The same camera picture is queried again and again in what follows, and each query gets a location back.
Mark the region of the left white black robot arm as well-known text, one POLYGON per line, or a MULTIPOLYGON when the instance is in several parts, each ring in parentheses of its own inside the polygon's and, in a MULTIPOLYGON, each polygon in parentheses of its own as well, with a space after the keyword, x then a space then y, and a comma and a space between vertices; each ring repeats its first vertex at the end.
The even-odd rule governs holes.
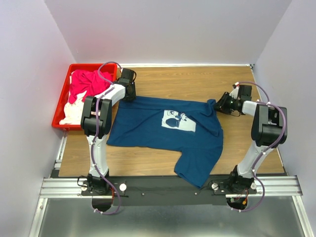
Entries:
POLYGON ((135 79, 132 69, 122 68, 119 79, 110 82, 104 92, 87 96, 83 105, 80 126, 86 135, 90 151, 90 168, 87 181, 81 185, 84 192, 107 194, 111 185, 105 178, 109 175, 106 161, 106 138, 112 127, 112 107, 120 100, 136 99, 135 79))

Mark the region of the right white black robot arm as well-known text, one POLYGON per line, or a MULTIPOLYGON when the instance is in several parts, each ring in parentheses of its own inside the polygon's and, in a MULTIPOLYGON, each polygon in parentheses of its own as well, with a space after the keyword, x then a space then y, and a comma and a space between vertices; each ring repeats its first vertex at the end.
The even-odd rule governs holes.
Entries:
POLYGON ((234 167, 228 178, 212 182, 212 189, 217 192, 240 193, 255 189, 254 180, 260 165, 266 156, 287 139, 287 108, 267 102, 252 101, 252 83, 236 82, 233 90, 225 92, 215 104, 214 109, 223 114, 253 116, 251 139, 252 143, 244 159, 234 167))

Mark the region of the blue printed t shirt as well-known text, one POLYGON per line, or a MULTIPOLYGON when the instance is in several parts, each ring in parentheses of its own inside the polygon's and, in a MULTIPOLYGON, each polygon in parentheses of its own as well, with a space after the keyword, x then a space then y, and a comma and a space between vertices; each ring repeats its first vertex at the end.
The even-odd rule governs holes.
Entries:
POLYGON ((142 96, 120 101, 107 144, 181 152, 174 172, 201 188, 223 151, 215 103, 142 96))

